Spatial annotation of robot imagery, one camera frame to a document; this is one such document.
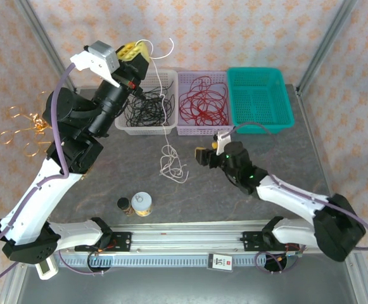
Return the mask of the small dark jar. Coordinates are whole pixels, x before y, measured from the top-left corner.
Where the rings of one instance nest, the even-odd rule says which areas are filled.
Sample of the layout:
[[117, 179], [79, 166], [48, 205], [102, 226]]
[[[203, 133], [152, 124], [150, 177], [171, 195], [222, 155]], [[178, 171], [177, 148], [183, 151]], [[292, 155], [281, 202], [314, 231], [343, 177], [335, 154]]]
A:
[[127, 198], [119, 198], [117, 201], [117, 206], [119, 207], [119, 209], [121, 209], [121, 211], [124, 212], [126, 216], [130, 216], [132, 214], [132, 207], [130, 205], [130, 201]]

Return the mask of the white digital timer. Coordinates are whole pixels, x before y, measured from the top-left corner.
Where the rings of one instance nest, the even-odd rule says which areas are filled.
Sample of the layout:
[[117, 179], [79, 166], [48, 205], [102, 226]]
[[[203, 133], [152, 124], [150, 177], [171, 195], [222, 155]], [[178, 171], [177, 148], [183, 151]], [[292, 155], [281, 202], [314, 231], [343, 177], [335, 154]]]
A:
[[35, 264], [35, 267], [41, 280], [48, 280], [58, 273], [58, 264], [56, 263], [54, 256], [50, 256]]

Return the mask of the tin can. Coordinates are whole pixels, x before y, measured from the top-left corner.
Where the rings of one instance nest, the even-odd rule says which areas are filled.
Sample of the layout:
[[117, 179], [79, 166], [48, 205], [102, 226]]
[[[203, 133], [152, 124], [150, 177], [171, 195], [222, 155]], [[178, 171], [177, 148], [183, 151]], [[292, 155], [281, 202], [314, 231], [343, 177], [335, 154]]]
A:
[[146, 192], [138, 192], [131, 199], [131, 206], [135, 213], [140, 217], [146, 217], [153, 210], [153, 201], [151, 196]]

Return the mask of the lilac plastic basket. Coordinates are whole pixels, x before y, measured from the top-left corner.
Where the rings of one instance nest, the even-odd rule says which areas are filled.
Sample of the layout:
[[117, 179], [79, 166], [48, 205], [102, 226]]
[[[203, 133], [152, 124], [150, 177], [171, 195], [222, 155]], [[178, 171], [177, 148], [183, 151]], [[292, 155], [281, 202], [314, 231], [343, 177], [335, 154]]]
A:
[[206, 136], [232, 129], [225, 71], [179, 72], [178, 102], [178, 135]]

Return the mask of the teal plastic basket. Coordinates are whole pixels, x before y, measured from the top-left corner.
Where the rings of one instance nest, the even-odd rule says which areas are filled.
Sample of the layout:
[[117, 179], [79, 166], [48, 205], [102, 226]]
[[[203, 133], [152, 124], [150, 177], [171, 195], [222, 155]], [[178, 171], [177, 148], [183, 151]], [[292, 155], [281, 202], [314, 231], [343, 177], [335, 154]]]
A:
[[232, 67], [227, 86], [234, 126], [240, 134], [278, 134], [295, 124], [282, 73], [276, 68]]

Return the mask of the white plastic basket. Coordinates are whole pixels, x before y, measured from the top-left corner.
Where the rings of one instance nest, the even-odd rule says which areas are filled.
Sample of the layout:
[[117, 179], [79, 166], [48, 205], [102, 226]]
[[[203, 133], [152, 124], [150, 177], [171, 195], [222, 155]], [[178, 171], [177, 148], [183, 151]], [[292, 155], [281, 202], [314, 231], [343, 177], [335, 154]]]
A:
[[150, 70], [141, 83], [146, 101], [131, 96], [115, 127], [131, 136], [165, 135], [178, 122], [178, 74], [174, 70]]

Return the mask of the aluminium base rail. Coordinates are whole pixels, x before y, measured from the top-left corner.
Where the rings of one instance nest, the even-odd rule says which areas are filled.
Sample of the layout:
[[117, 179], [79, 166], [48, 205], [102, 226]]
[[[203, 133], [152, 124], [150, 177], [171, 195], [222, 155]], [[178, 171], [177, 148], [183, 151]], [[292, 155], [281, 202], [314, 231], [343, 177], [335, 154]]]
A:
[[60, 236], [57, 249], [143, 254], [245, 253], [240, 238], [245, 231], [261, 231], [269, 221], [138, 224], [100, 228], [93, 220], [52, 223]]

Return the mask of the aluminium frame post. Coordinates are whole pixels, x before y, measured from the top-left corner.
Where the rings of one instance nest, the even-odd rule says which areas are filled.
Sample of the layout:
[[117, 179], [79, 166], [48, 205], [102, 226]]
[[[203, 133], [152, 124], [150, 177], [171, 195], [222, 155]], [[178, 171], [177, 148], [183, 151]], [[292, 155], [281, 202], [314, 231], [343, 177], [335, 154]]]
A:
[[307, 70], [303, 74], [299, 84], [296, 86], [296, 92], [299, 96], [303, 96], [308, 91], [310, 83], [313, 81], [320, 66], [326, 59], [328, 52], [333, 46], [338, 34], [344, 27], [347, 19], [351, 15], [358, 0], [343, 0], [337, 13], [335, 14], [330, 26], [327, 28], [323, 39], [321, 40], [316, 52], [311, 59]]
[[44, 28], [40, 18], [38, 17], [35, 9], [33, 8], [30, 0], [12, 0], [19, 10], [25, 21], [28, 23], [32, 30], [32, 33], [37, 40], [38, 44], [44, 51], [50, 67], [53, 69], [56, 75], [56, 82], [58, 82], [66, 70], [66, 66], [63, 60], [60, 58], [59, 53], [54, 47], [52, 40], [50, 39], [47, 30]]

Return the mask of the label card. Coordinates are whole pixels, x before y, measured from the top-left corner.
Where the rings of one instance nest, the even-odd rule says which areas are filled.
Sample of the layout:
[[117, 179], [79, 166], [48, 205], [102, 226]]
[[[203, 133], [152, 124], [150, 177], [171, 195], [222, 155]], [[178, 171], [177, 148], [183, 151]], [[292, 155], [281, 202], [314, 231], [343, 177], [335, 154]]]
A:
[[233, 257], [216, 253], [208, 254], [207, 269], [219, 270], [224, 272], [233, 271]]

